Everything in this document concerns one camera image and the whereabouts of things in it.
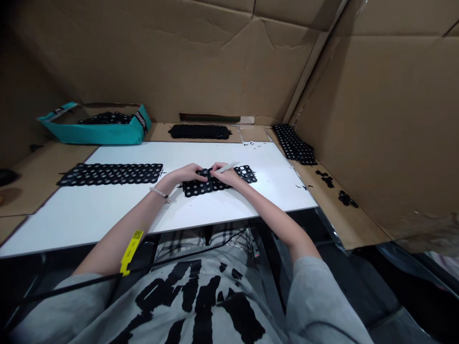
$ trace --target teal cardboard box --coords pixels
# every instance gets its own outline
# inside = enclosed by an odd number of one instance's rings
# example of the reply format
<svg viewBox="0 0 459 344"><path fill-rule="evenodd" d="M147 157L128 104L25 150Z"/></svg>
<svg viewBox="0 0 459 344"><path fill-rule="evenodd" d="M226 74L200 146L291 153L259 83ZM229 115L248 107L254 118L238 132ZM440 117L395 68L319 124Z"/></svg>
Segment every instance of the teal cardboard box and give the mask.
<svg viewBox="0 0 459 344"><path fill-rule="evenodd" d="M79 124L104 112L133 116L129 124ZM38 120L62 142L75 144L141 144L152 126L142 104L70 102Z"/></svg>

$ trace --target left hand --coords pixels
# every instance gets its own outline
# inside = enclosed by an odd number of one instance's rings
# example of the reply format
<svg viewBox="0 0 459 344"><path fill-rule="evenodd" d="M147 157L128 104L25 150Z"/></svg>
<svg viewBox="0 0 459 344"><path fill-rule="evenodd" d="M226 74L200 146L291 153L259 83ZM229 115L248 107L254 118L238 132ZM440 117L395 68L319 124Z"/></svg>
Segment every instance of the left hand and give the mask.
<svg viewBox="0 0 459 344"><path fill-rule="evenodd" d="M194 179L207 182L206 177L196 174L196 171L200 170L202 170L202 167L193 163L168 173L164 178L171 179L176 185L181 182L190 182Z"/></svg>

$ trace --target wrist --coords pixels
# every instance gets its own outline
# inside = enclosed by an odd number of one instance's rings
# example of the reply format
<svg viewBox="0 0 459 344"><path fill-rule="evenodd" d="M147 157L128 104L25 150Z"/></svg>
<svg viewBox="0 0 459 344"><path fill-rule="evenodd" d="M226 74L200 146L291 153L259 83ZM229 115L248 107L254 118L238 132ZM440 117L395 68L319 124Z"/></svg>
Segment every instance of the wrist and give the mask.
<svg viewBox="0 0 459 344"><path fill-rule="evenodd" d="M177 182L172 175L166 175L154 186L154 188L169 195L177 184L179 184L179 182Z"/></svg>
<svg viewBox="0 0 459 344"><path fill-rule="evenodd" d="M242 179L239 179L234 185L233 185L233 188L235 188L237 191L241 191L243 190L245 187L249 186L249 184L242 180Z"/></svg>

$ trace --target white pen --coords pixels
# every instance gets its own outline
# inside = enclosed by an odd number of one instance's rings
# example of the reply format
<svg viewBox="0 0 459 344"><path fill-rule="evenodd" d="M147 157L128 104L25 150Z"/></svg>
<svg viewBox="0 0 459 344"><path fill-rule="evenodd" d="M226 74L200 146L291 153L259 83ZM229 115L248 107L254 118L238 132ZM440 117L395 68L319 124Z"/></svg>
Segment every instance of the white pen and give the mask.
<svg viewBox="0 0 459 344"><path fill-rule="evenodd" d="M232 162L231 164L228 164L228 165L226 165L226 166L223 166L221 169L216 170L215 172L216 172L216 173L223 173L223 172L229 170L231 167L236 166L238 163L239 163L239 161L234 161L234 162Z"/></svg>

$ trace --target white tabletop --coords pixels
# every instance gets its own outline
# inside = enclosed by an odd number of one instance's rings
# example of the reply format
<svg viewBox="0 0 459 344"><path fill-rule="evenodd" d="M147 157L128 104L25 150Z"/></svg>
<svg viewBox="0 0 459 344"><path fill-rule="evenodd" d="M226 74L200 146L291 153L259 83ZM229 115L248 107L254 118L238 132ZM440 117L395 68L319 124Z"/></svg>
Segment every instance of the white tabletop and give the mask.
<svg viewBox="0 0 459 344"><path fill-rule="evenodd" d="M100 147L86 163L162 163L171 172L195 162L240 161L255 172L252 187L282 210L317 207L293 167L272 142L145 142L138 146ZM151 184L61 187L0 247L0 257L23 255L98 242L148 192ZM258 216L237 191L221 190L186 198L182 188L159 213L149 233Z"/></svg>

